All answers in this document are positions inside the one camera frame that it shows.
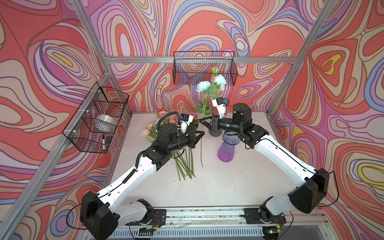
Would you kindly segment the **purple glass vase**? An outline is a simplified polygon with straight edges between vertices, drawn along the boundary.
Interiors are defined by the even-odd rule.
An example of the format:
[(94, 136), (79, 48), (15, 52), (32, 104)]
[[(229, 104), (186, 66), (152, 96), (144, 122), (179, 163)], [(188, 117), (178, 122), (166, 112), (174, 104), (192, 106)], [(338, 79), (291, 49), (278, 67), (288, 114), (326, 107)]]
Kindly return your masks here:
[(217, 156), (220, 161), (229, 163), (235, 156), (235, 147), (241, 142), (235, 133), (224, 132), (222, 135), (223, 143), (220, 146)]

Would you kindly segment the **light blue flower stem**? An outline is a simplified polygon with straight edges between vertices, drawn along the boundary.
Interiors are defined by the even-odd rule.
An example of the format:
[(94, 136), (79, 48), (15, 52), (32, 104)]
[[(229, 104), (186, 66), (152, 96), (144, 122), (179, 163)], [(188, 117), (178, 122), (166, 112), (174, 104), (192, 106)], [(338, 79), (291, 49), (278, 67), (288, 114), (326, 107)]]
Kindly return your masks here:
[(220, 93), (225, 90), (227, 85), (227, 80), (220, 74), (218, 67), (213, 67), (211, 72), (210, 78), (199, 82), (196, 87), (197, 93), (201, 95), (201, 100), (199, 100), (199, 105), (197, 106), (197, 112), (202, 115), (202, 118), (213, 113), (210, 108), (211, 100), (219, 98)]

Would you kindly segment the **white rose stem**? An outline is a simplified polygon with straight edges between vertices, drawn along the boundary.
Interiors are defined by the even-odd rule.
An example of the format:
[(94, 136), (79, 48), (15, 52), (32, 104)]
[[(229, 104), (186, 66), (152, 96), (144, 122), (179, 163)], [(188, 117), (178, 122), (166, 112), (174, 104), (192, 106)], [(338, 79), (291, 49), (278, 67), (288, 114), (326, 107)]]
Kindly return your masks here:
[[(176, 115), (178, 123), (176, 125), (167, 123), (164, 124), (162, 127), (160, 126), (161, 122), (166, 119), (166, 117)], [(160, 118), (158, 124), (157, 124), (157, 133), (158, 137), (153, 142), (154, 150), (156, 157), (153, 160), (153, 163), (156, 165), (157, 170), (159, 170), (162, 166), (165, 165), (165, 163), (168, 162), (168, 160), (172, 159), (172, 152), (178, 150), (177, 149), (177, 137), (178, 136), (187, 136), (190, 135), (190, 127), (188, 130), (188, 133), (186, 135), (183, 135), (181, 132), (181, 121), (180, 121), (180, 115), (175, 112), (168, 113), (167, 115)]]

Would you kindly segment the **coral pink rose stem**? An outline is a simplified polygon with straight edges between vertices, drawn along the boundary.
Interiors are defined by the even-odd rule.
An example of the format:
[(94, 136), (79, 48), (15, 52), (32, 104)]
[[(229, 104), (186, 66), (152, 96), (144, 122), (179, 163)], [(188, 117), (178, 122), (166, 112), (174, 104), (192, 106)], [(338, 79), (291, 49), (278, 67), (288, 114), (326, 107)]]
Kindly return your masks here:
[[(197, 117), (193, 116), (193, 121), (189, 123), (190, 130), (196, 130), (198, 127)], [(170, 123), (177, 124), (177, 116), (169, 117)], [(179, 181), (186, 180), (187, 178), (192, 179), (196, 177), (194, 173), (194, 157), (191, 148), (183, 148), (182, 152), (176, 150), (172, 152), (172, 159), (175, 160), (176, 170)]]

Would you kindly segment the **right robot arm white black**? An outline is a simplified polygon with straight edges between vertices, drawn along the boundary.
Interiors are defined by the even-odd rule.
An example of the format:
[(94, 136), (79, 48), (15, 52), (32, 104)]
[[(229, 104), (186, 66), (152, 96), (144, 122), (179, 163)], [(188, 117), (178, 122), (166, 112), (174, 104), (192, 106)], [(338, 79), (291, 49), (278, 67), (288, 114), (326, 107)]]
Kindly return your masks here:
[(252, 120), (248, 105), (233, 106), (232, 118), (224, 116), (225, 105), (217, 107), (219, 114), (201, 118), (199, 122), (211, 131), (223, 130), (235, 133), (251, 149), (263, 154), (279, 167), (296, 188), (278, 197), (270, 197), (259, 207), (260, 221), (271, 223), (277, 216), (292, 210), (309, 214), (327, 195), (329, 172), (315, 169), (298, 159), (280, 145), (267, 130)]

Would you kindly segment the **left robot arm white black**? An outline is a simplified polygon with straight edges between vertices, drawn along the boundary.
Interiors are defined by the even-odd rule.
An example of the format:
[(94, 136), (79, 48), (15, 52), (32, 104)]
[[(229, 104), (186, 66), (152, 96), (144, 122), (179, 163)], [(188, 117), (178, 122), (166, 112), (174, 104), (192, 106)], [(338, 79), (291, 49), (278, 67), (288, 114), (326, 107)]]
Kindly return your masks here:
[(138, 154), (132, 168), (96, 194), (89, 191), (83, 196), (81, 223), (96, 240), (106, 240), (122, 225), (150, 223), (153, 207), (147, 201), (140, 199), (126, 206), (122, 206), (122, 202), (140, 183), (164, 166), (172, 152), (184, 147), (195, 148), (204, 134), (203, 131), (182, 134), (176, 125), (165, 124), (152, 145)]

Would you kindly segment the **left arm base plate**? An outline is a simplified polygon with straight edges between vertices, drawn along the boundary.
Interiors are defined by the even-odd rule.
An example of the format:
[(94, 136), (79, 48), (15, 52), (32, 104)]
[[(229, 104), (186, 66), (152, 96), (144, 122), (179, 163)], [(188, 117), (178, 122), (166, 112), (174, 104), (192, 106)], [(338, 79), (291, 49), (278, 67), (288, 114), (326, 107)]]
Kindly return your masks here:
[(126, 226), (152, 226), (161, 227), (166, 223), (167, 210), (154, 209), (149, 211), (141, 221), (131, 222)]

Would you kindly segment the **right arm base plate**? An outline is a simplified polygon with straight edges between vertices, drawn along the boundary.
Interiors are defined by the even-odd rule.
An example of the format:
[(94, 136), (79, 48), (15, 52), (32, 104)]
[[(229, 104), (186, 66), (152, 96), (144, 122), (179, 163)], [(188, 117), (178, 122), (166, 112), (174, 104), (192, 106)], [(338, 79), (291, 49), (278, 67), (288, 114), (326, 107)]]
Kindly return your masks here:
[(266, 209), (259, 208), (245, 208), (243, 217), (246, 219), (248, 225), (255, 224), (277, 224), (284, 225), (287, 223), (286, 217), (284, 214), (277, 216), (271, 215)]

